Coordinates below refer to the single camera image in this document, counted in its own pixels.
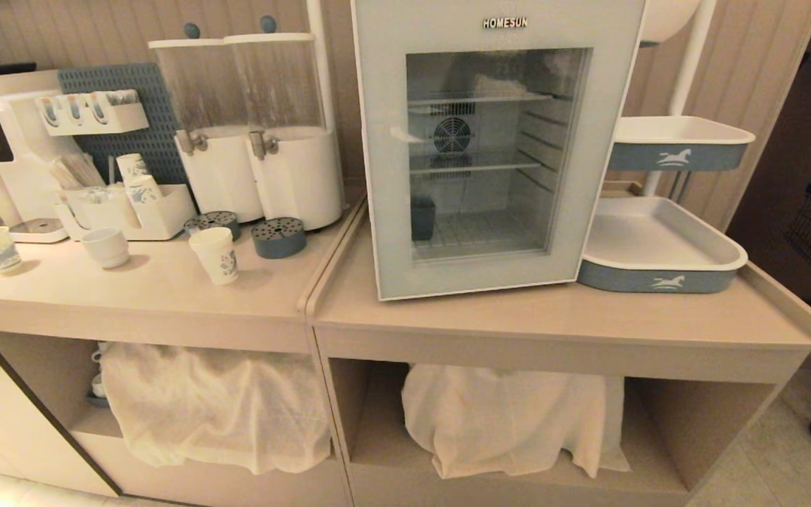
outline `tiled floor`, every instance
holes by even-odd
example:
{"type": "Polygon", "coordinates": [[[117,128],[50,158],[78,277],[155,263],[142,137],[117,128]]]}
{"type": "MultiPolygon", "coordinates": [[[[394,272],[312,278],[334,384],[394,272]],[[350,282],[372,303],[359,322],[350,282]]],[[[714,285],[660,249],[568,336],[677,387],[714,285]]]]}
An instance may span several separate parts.
{"type": "MultiPolygon", "coordinates": [[[[811,357],[722,459],[688,507],[811,507],[811,357]]],[[[107,499],[0,475],[0,507],[171,507],[107,499]]]]}

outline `drip tray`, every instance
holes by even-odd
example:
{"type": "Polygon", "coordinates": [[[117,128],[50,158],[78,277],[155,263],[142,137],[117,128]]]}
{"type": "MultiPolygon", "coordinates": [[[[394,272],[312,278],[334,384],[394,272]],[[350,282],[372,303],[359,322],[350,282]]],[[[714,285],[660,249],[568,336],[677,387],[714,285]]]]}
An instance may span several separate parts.
{"type": "Polygon", "coordinates": [[[669,199],[600,199],[577,281],[615,292],[721,292],[746,262],[741,245],[669,199]]]}

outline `fridge shelf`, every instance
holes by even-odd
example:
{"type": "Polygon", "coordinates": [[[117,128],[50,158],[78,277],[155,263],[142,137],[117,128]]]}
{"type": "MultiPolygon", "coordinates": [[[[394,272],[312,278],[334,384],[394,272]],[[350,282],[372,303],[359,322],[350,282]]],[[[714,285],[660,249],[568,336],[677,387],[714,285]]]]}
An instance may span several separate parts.
{"type": "Polygon", "coordinates": [[[454,173],[461,170],[532,169],[538,161],[518,151],[482,151],[479,154],[434,154],[409,157],[410,174],[454,173]]]}
{"type": "Polygon", "coordinates": [[[419,99],[408,101],[409,113],[415,115],[441,115],[450,104],[464,104],[472,102],[529,102],[533,100],[553,99],[551,95],[534,93],[524,90],[514,91],[469,91],[469,92],[447,92],[422,96],[419,99]]]}
{"type": "Polygon", "coordinates": [[[543,242],[524,228],[509,211],[438,215],[434,236],[412,242],[413,259],[487,256],[487,254],[543,251],[543,242]]]}

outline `horse logo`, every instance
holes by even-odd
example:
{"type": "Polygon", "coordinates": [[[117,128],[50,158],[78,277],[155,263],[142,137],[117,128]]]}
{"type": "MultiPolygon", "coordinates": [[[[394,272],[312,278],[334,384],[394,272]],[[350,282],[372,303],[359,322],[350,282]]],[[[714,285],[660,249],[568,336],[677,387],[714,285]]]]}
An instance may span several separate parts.
{"type": "Polygon", "coordinates": [[[664,289],[664,291],[676,291],[684,287],[684,275],[676,276],[672,279],[654,278],[651,289],[664,289]]]}
{"type": "Polygon", "coordinates": [[[681,153],[677,155],[659,154],[659,156],[662,157],[662,160],[657,161],[657,164],[659,164],[662,167],[666,167],[669,165],[685,166],[686,164],[690,163],[690,161],[686,160],[686,158],[688,158],[692,153],[693,151],[690,150],[690,148],[687,148],[686,150],[681,151],[681,153]]]}

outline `coffee machine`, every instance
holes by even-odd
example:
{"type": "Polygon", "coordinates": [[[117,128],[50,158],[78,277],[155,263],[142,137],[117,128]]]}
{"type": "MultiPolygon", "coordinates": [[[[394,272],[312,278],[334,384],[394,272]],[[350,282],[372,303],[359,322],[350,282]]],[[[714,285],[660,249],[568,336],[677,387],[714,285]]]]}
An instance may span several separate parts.
{"type": "Polygon", "coordinates": [[[52,208],[61,186],[49,169],[81,151],[70,137],[49,136],[33,103],[59,93],[55,70],[0,76],[0,218],[20,243],[68,237],[52,208]]]}

